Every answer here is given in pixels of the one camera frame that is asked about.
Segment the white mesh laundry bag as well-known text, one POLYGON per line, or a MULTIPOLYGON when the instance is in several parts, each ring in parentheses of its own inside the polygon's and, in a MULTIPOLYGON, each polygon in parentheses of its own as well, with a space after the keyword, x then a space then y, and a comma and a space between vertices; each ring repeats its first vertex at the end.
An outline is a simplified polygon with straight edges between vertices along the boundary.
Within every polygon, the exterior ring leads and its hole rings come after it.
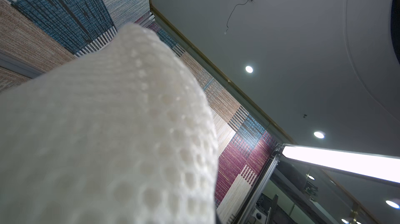
POLYGON ((1 94, 1 223, 214 224, 203 89, 151 30, 1 94))

